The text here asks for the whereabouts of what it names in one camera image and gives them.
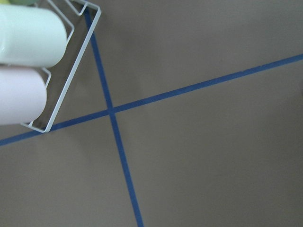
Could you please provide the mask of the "pink plastic cup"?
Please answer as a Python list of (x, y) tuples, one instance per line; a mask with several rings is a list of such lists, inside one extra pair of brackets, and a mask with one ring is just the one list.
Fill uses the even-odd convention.
[(27, 123), (38, 118), (47, 101), (46, 85), (32, 68), (0, 68), (0, 124)]

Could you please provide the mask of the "white plastic cup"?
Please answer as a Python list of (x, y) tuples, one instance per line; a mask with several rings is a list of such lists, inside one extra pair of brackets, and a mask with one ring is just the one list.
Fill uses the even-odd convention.
[(0, 62), (7, 65), (52, 67), (64, 56), (67, 33), (49, 9), (0, 6)]

